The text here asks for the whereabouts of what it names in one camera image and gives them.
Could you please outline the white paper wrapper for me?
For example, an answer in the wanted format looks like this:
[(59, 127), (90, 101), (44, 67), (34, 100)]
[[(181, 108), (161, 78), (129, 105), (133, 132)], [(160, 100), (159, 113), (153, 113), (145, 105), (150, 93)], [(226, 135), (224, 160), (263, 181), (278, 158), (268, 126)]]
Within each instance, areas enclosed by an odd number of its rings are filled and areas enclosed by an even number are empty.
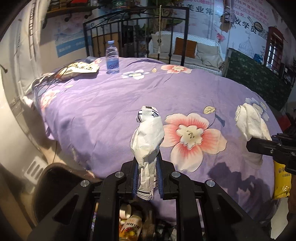
[(138, 127), (130, 140), (130, 149), (138, 162), (139, 180), (137, 197), (151, 200), (157, 185), (156, 162), (165, 131), (158, 110), (142, 106), (137, 113)]

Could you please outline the white tissue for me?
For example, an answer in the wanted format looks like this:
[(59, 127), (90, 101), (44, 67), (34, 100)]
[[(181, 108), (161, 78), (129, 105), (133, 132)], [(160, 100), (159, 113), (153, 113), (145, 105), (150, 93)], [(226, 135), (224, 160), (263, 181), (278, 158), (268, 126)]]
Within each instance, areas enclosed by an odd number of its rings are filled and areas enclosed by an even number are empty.
[(268, 127), (261, 117), (260, 110), (262, 108), (256, 104), (244, 103), (237, 107), (234, 120), (244, 141), (248, 142), (251, 138), (271, 140)]

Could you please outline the red paper coffee cup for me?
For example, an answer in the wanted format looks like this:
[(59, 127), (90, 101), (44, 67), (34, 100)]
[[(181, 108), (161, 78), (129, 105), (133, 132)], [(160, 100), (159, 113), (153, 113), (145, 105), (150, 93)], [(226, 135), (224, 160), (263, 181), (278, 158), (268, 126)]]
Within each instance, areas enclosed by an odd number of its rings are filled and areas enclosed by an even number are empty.
[(120, 219), (126, 220), (129, 219), (132, 213), (132, 207), (130, 204), (122, 204), (119, 209)]

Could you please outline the yellow white drink bottle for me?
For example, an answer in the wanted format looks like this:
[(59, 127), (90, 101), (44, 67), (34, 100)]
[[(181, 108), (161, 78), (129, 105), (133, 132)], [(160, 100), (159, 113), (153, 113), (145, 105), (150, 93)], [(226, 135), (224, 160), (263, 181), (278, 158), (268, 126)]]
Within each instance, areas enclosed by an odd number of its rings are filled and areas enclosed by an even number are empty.
[(142, 231), (142, 218), (132, 215), (126, 220), (119, 232), (119, 240), (137, 241)]

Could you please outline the dark round trash bin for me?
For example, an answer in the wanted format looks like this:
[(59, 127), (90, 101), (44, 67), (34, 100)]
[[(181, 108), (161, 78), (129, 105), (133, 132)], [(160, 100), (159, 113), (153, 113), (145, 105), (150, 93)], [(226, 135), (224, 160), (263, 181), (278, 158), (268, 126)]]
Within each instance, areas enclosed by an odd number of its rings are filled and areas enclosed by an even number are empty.
[[(28, 240), (119, 240), (119, 202), (131, 199), (132, 161), (105, 180), (79, 182), (33, 229)], [(190, 238), (190, 229), (199, 225), (199, 217), (185, 210), (188, 177), (175, 171), (172, 163), (161, 161), (164, 199), (175, 199), (177, 239)]]

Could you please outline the yellow snack packet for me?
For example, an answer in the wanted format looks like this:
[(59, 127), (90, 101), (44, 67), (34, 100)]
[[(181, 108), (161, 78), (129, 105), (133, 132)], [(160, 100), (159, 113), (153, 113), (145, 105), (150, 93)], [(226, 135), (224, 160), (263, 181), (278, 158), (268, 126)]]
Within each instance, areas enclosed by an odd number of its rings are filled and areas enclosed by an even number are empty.
[(285, 165), (274, 161), (274, 200), (290, 196), (291, 174), (285, 171)]

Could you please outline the green floral covered counter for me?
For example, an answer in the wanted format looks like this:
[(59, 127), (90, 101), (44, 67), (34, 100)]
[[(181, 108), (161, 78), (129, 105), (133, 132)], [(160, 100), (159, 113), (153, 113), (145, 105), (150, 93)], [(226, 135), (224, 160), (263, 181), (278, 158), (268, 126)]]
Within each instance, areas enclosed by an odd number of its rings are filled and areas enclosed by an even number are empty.
[(225, 60), (226, 78), (256, 92), (277, 111), (287, 103), (292, 89), (270, 69), (232, 48), (227, 50)]

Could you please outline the purple floral bed cover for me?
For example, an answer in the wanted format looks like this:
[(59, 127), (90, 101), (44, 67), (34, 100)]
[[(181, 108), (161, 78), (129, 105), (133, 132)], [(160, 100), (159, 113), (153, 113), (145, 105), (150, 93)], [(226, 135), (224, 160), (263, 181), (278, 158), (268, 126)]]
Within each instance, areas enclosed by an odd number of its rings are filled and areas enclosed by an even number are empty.
[(104, 179), (137, 158), (138, 186), (162, 218), (176, 219), (175, 202), (160, 198), (148, 170), (155, 151), (192, 180), (213, 179), (255, 221), (274, 216), (273, 159), (246, 143), (280, 126), (246, 86), (149, 58), (120, 58), (108, 74), (104, 58), (87, 58), (37, 79), (32, 91), (47, 137), (84, 169)]

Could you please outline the red phone booth cabinet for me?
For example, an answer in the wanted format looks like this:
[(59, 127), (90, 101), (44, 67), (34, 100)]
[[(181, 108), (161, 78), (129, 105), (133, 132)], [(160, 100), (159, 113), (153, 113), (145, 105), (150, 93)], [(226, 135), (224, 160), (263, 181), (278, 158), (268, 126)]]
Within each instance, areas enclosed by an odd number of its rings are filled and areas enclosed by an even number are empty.
[(264, 64), (272, 71), (280, 70), (284, 37), (276, 27), (269, 27), (264, 54)]

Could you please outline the white beauty machine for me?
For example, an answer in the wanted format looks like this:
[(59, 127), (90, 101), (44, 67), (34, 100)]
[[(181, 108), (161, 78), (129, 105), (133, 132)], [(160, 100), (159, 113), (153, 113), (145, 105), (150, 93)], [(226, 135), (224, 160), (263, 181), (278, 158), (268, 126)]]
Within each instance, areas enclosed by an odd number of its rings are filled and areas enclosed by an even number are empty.
[(24, 183), (26, 192), (33, 193), (48, 163), (25, 123), (21, 101), (7, 100), (6, 73), (1, 67), (1, 166)]

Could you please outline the white wicker swing sofa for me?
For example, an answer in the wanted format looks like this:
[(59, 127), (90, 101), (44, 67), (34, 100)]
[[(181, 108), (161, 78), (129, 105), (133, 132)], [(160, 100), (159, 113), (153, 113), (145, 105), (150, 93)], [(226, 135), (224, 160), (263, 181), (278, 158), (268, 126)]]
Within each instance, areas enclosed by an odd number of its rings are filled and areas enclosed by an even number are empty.
[(189, 34), (186, 49), (183, 50), (183, 33), (162, 31), (151, 34), (151, 37), (148, 57), (172, 65), (181, 65), (184, 59), (184, 66), (187, 68), (222, 75), (225, 56), (217, 41)]

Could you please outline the clear water bottle blue label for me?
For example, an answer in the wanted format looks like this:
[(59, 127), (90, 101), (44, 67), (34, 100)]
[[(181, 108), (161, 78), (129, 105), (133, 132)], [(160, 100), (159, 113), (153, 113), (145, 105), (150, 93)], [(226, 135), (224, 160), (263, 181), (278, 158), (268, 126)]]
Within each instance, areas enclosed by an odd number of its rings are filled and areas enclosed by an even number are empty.
[(108, 41), (108, 47), (105, 52), (107, 74), (119, 73), (119, 53), (115, 46), (115, 41)]

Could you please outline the black iron bed frame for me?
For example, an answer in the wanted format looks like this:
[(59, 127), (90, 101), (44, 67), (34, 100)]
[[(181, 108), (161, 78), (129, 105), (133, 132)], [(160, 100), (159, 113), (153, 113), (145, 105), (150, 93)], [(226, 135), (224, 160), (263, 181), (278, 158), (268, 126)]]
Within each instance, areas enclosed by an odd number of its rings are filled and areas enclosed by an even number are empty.
[(103, 57), (107, 42), (115, 41), (121, 57), (148, 57), (151, 34), (165, 29), (174, 32), (177, 23), (184, 23), (186, 49), (190, 9), (184, 6), (138, 6), (98, 16), (83, 23), (86, 55)]

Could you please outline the wooden wall shelf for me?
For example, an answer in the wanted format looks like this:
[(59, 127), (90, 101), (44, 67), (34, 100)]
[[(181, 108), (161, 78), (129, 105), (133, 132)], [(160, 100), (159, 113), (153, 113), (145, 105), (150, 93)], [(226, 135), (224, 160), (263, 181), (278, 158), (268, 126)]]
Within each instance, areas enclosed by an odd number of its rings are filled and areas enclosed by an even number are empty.
[(64, 19), (64, 21), (68, 22), (74, 13), (85, 13), (84, 18), (88, 19), (92, 16), (92, 11), (98, 8), (99, 6), (75, 6), (47, 11), (43, 21), (42, 29), (46, 27), (49, 18), (66, 15), (67, 17)]

